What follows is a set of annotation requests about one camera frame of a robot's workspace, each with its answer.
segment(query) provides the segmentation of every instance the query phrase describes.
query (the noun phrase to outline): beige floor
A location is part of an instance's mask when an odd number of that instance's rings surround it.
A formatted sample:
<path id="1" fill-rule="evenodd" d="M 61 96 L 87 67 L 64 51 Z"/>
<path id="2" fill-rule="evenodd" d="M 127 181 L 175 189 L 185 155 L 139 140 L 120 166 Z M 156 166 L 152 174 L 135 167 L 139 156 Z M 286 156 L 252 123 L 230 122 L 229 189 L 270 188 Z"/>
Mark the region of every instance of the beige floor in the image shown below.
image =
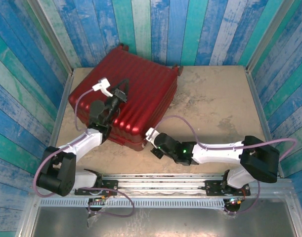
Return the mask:
<path id="1" fill-rule="evenodd" d="M 75 70 L 71 91 L 90 71 L 91 68 Z M 59 146 L 80 134 L 75 130 L 73 115 L 68 104 L 58 138 Z M 185 67 L 166 115 L 185 117 L 203 143 L 235 142 L 243 140 L 245 135 L 264 140 L 243 67 Z M 189 128 L 176 118 L 164 122 L 158 130 L 179 141 L 194 140 Z M 157 159 L 150 153 L 151 149 L 148 144 L 142 152 L 136 152 L 106 141 L 85 155 L 77 165 L 105 174 L 223 173 L 231 167 L 220 163 L 182 166 L 168 157 Z"/>

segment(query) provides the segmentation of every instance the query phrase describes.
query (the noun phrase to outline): red hard-shell suitcase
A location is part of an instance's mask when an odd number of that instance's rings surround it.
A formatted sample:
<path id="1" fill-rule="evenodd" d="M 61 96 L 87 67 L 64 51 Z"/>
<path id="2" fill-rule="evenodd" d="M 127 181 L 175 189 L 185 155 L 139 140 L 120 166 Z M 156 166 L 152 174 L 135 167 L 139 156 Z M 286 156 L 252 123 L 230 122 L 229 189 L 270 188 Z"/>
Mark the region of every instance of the red hard-shell suitcase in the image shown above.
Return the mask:
<path id="1" fill-rule="evenodd" d="M 146 131 L 161 120 L 175 95 L 177 76 L 181 74 L 182 67 L 171 69 L 128 53 L 127 50 L 127 46 L 120 45 L 110 51 L 75 88 L 68 100 L 75 109 L 77 99 L 99 79 L 106 77 L 112 88 L 128 78 L 128 101 L 120 107 L 121 112 L 114 121 L 109 140 L 141 151 L 146 143 Z M 78 118 L 87 124 L 91 102 L 105 101 L 106 98 L 100 91 L 84 96 L 78 105 Z"/>

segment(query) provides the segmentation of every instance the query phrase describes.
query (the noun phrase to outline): wooden plank wall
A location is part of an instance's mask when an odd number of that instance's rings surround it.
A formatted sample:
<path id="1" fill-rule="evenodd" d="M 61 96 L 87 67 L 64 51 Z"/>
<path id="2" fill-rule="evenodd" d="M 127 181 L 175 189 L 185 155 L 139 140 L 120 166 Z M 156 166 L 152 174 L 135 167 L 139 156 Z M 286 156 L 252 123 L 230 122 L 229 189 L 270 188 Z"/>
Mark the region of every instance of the wooden plank wall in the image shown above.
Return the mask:
<path id="1" fill-rule="evenodd" d="M 27 0 L 0 0 L 0 237 L 15 235 L 67 76 Z"/>
<path id="2" fill-rule="evenodd" d="M 73 68 L 94 67 L 119 42 L 168 66 L 247 65 L 282 2 L 38 1 Z"/>
<path id="3" fill-rule="evenodd" d="M 298 139 L 281 165 L 302 204 L 302 0 L 293 2 L 252 76 L 272 137 Z M 288 143 L 277 144 L 280 152 L 289 147 Z"/>

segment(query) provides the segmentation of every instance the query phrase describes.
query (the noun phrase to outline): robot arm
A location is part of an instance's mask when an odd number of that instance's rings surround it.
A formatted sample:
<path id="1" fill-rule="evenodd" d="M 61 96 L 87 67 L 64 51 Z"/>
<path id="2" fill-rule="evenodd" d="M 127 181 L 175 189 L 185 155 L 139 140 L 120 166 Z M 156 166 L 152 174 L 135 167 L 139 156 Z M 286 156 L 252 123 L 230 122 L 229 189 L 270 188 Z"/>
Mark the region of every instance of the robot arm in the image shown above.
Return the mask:
<path id="1" fill-rule="evenodd" d="M 66 145 L 48 147 L 45 150 L 42 161 L 49 156 L 52 158 L 42 167 L 37 186 L 61 196 L 66 196 L 72 189 L 93 187 L 97 173 L 89 170 L 76 171 L 76 163 L 109 137 L 113 121 L 120 113 L 120 105 L 127 102 L 128 83 L 129 80 L 125 79 L 109 92 L 107 88 L 110 84 L 103 78 L 92 87 L 94 91 L 101 90 L 107 96 L 106 102 L 96 100 L 91 103 L 86 132 Z"/>
<path id="2" fill-rule="evenodd" d="M 254 149 L 235 149 L 242 145 L 253 145 L 262 141 L 254 136 L 246 136 L 244 141 L 230 144 L 202 144 L 208 148 L 229 147 L 231 150 L 209 150 L 200 147 L 196 142 L 178 142 L 150 128 L 146 139 L 154 146 L 151 151 L 157 158 L 163 155 L 172 158 L 175 163 L 183 165 L 203 164 L 208 162 L 231 163 L 237 168 L 225 172 L 223 187 L 242 188 L 254 180 L 266 183 L 277 181 L 279 151 L 270 145 Z"/>

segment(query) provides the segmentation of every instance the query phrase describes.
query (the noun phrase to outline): striped wall panel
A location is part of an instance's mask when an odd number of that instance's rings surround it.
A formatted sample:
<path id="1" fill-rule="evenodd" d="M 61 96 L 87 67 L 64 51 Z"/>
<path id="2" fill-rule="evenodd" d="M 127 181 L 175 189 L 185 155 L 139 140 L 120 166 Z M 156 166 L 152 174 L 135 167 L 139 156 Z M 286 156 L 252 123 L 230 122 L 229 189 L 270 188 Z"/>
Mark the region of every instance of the striped wall panel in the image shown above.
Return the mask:
<path id="1" fill-rule="evenodd" d="M 67 76 L 27 0 L 0 0 L 0 237 L 15 236 Z"/>
<path id="2" fill-rule="evenodd" d="M 295 0 L 252 71 L 274 139 L 292 137 L 296 148 L 282 162 L 302 204 L 302 0 Z M 281 153 L 290 144 L 280 143 Z"/>
<path id="3" fill-rule="evenodd" d="M 247 65 L 282 0 L 38 0 L 73 68 L 120 42 L 163 65 Z"/>

